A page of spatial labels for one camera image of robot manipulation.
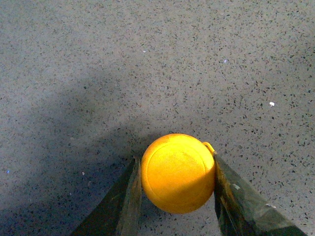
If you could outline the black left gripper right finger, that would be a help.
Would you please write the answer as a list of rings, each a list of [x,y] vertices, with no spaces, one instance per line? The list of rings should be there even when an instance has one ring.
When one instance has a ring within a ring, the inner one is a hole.
[[[253,186],[214,154],[215,212],[223,236],[305,236]]]

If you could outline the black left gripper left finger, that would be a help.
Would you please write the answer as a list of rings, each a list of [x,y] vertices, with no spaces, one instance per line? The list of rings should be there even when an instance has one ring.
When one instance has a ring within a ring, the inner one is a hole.
[[[134,157],[72,236],[136,236],[142,199],[140,159]]]

